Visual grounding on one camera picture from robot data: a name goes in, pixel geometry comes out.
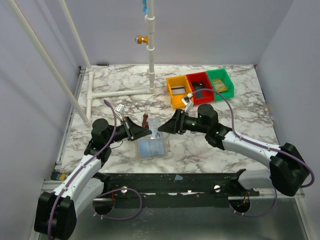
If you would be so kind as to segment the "white VIP card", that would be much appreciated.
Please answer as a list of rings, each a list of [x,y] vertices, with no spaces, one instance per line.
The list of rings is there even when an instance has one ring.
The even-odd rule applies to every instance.
[[[159,117],[149,118],[147,122],[149,130],[151,131],[151,139],[160,139],[164,137],[164,133],[158,131],[158,128],[161,126],[161,120]]]

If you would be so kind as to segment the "beige card holder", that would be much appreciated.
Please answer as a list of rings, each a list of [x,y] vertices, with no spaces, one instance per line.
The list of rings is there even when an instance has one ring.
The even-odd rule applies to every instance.
[[[169,141],[166,137],[141,138],[135,143],[137,159],[166,157],[169,151]]]

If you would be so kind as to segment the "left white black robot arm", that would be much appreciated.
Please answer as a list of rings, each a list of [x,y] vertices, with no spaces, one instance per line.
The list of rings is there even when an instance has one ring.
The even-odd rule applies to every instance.
[[[134,141],[150,135],[149,129],[124,117],[119,126],[99,118],[92,124],[91,140],[72,173],[52,192],[43,192],[37,203],[34,230],[59,240],[72,235],[81,212],[104,190],[101,177],[95,175],[111,155],[110,144]]]

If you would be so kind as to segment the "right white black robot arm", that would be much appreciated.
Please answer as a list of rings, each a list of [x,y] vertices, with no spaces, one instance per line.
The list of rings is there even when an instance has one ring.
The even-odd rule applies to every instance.
[[[201,104],[197,117],[176,109],[158,131],[180,135],[186,131],[202,133],[212,147],[241,154],[265,166],[265,169],[240,172],[237,181],[244,189],[275,188],[283,195],[293,197],[310,174],[294,145],[280,146],[245,138],[219,123],[218,113],[210,104]]]

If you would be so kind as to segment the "white card in yellow bin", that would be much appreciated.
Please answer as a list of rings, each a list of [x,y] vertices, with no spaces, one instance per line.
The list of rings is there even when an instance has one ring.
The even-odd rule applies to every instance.
[[[174,86],[171,88],[171,92],[173,95],[184,95],[186,93],[186,89],[184,86]]]

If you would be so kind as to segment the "black card in red bin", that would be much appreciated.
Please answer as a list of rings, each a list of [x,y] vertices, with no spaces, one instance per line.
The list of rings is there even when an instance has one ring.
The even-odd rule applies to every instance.
[[[203,89],[205,87],[202,81],[194,81],[192,86],[195,90]]]

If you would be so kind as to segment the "gold card in green bin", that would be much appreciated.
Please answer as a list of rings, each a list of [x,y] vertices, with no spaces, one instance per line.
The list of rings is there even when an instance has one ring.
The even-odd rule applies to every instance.
[[[212,84],[213,84],[214,89],[218,93],[226,92],[228,90],[226,84],[222,81],[221,78],[214,78],[212,80]]]

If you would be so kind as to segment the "brown metal pipe fitting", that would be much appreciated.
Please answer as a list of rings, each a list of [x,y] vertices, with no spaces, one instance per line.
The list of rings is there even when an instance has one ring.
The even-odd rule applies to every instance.
[[[144,115],[143,115],[143,120],[142,120],[141,126],[142,126],[144,129],[149,129],[148,114],[147,114],[147,113],[144,113]]]

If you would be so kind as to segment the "yellow plastic bin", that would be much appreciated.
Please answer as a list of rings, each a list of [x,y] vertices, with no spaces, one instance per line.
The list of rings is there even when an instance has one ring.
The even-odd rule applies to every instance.
[[[186,75],[169,77],[166,79],[167,91],[170,96],[170,103],[173,109],[184,108],[185,104],[182,98],[192,93],[189,81]]]

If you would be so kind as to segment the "red plastic bin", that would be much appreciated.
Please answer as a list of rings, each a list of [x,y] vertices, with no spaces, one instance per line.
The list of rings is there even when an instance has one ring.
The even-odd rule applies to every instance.
[[[195,105],[201,105],[211,103],[214,101],[214,93],[208,90],[202,89],[213,89],[209,77],[205,71],[198,73],[191,73],[186,75],[188,83],[192,92],[200,90],[193,95],[193,103]]]

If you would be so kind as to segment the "green plastic bin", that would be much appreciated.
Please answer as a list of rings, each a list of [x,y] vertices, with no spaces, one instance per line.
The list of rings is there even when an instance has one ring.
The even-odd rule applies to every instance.
[[[225,68],[207,70],[206,74],[214,90],[225,99],[234,97],[235,87]]]

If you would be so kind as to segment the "white PVC pipe frame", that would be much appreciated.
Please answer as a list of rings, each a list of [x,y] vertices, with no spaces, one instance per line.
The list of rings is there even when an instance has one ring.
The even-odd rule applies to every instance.
[[[67,95],[71,105],[76,110],[80,118],[82,119],[84,125],[89,127],[91,124],[91,116],[92,116],[92,102],[94,99],[106,98],[106,97],[118,97],[118,96],[132,96],[132,95],[143,95],[143,94],[152,94],[155,91],[155,14],[154,14],[154,1],[152,0],[144,0],[143,1],[143,9],[146,12],[144,16],[144,20],[147,25],[147,36],[148,36],[148,45],[146,45],[146,51],[148,55],[148,81],[149,86],[145,89],[139,90],[123,90],[123,91],[112,91],[112,92],[103,92],[103,93],[94,93],[93,92],[93,84],[94,84],[94,76],[95,72],[90,63],[88,55],[85,51],[83,43],[80,39],[77,28],[72,19],[71,13],[68,9],[68,6],[64,0],[60,0],[59,4],[62,8],[63,14],[68,22],[71,33],[76,41],[76,44],[80,50],[80,53],[85,62],[86,68],[88,70],[88,89],[86,95],[86,111],[83,111],[80,107],[76,97],[72,94],[70,88],[67,86],[64,78],[60,74],[59,70],[55,66],[52,61],[50,55],[47,50],[41,43],[39,37],[36,32],[32,28],[31,24],[25,17],[23,11],[17,4],[15,0],[7,0],[6,1],[9,9],[14,14],[16,20],[19,22],[20,26],[28,36],[29,40],[33,44],[34,48],[37,50],[38,54],[50,70],[51,74],[54,76],[55,80],[59,84],[60,88]]]

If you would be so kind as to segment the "blue sticker on rail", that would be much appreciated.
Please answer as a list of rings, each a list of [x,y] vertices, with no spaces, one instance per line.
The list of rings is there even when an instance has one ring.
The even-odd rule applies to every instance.
[[[176,174],[174,180],[175,181],[182,181],[183,177],[181,175]]]

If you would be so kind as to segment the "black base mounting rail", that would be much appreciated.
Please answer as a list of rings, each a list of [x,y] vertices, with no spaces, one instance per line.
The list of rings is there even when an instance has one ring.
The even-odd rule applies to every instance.
[[[227,208],[229,199],[257,197],[253,189],[244,189],[237,173],[97,173],[103,191],[91,203],[99,213],[113,208]],[[183,180],[175,180],[181,175]]]

